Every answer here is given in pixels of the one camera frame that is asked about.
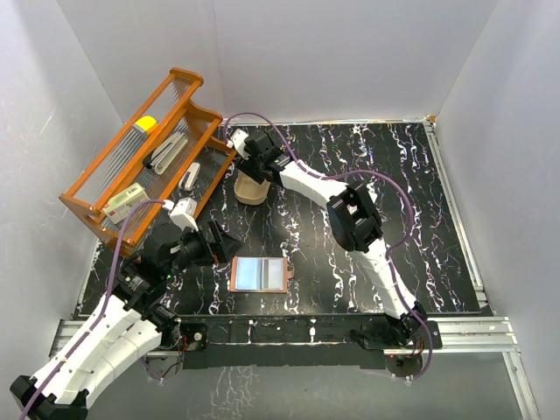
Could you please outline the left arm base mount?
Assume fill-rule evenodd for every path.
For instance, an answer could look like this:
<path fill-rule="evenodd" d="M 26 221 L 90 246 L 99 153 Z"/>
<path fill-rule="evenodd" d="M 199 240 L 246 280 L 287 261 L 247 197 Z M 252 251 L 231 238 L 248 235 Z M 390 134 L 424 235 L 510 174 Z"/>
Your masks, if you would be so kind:
<path fill-rule="evenodd" d="M 179 321 L 163 336 L 163 341 L 140 360 L 150 381 L 162 385 L 185 365 L 189 353 L 207 348 L 208 328 L 204 323 Z"/>

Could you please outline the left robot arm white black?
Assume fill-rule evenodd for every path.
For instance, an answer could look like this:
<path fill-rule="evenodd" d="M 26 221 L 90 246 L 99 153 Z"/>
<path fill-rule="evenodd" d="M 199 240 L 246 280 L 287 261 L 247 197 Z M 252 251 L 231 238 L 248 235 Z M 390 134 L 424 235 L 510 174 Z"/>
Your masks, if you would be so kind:
<path fill-rule="evenodd" d="M 210 238 L 170 222 L 152 229 L 73 337 L 35 374 L 10 385 L 23 419 L 84 419 L 132 364 L 179 343 L 179 316 L 161 303 L 168 282 L 192 266 L 229 263 L 242 247 L 218 222 L 208 226 Z"/>

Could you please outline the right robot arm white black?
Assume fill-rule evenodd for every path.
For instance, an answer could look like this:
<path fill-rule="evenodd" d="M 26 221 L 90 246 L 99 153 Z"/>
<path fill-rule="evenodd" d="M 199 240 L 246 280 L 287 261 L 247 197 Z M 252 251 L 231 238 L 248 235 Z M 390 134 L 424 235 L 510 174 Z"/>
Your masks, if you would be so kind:
<path fill-rule="evenodd" d="M 419 340 L 427 315 L 407 289 L 383 238 L 376 195 L 360 182 L 347 184 L 289 156 L 261 131 L 234 131 L 228 140 L 237 168 L 256 183 L 264 181 L 300 193 L 328 213 L 335 241 L 358 263 L 381 297 L 391 339 L 400 347 Z"/>

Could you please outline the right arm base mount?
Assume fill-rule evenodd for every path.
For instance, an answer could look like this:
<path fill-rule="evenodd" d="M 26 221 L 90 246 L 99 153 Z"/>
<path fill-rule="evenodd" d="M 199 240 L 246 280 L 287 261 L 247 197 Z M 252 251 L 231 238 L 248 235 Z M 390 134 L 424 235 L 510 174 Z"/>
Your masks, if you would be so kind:
<path fill-rule="evenodd" d="M 389 321 L 386 316 L 366 317 L 347 337 L 365 350 L 404 350 L 407 356 L 427 354 L 430 348 L 443 348 L 437 322 L 425 320 L 421 325 L 414 318 L 410 321 L 412 329 L 408 331 L 400 321 Z"/>

